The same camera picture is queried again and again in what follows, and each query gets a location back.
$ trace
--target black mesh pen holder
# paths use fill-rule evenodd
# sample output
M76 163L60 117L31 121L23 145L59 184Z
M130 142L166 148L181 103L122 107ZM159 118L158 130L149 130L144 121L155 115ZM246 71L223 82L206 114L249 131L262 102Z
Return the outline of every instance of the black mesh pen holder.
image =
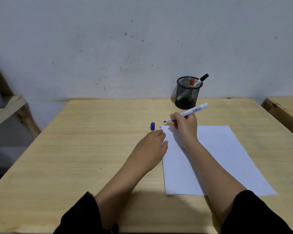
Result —
M190 86L191 78L194 79L194 85L200 82L198 78L190 76L180 77L177 80L175 105L183 110L188 110L190 108L195 107L199 90L203 86L203 82L201 82L196 87Z

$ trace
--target person's left forearm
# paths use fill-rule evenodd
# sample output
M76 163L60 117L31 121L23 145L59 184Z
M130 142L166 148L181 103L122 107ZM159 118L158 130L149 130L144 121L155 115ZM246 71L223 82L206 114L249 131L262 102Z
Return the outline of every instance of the person's left forearm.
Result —
M116 223L130 193L145 175L131 161L126 161L116 175L95 196L102 227L110 229Z

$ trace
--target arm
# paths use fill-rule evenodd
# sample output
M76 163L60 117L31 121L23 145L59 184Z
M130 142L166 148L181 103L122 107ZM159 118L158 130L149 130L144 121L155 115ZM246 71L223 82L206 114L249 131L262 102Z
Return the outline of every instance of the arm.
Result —
M116 223L135 186L162 160L168 149L168 142L163 143L165 136L163 130L148 133L116 175L95 196L103 228L110 229Z
M178 129L182 145L208 195L216 214L222 222L232 209L235 197L246 188L231 176L197 140L197 119L194 114L183 117L171 115L172 126Z

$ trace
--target blue marker cap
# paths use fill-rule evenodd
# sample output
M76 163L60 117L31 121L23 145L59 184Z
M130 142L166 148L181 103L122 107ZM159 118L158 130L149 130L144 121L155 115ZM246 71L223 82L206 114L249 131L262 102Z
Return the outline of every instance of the blue marker cap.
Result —
M155 123L151 122L151 130L155 130Z

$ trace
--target sleeve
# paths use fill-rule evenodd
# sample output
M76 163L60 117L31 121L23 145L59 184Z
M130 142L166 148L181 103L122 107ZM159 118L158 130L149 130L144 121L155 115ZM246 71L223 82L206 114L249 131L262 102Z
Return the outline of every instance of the sleeve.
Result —
M252 191L239 193L232 210L222 225L222 234L227 233L293 233L286 222L276 215Z
M99 208L93 195L86 192L77 203L67 211L61 218L60 225L53 234L70 233L118 233L118 225L112 230L102 228Z

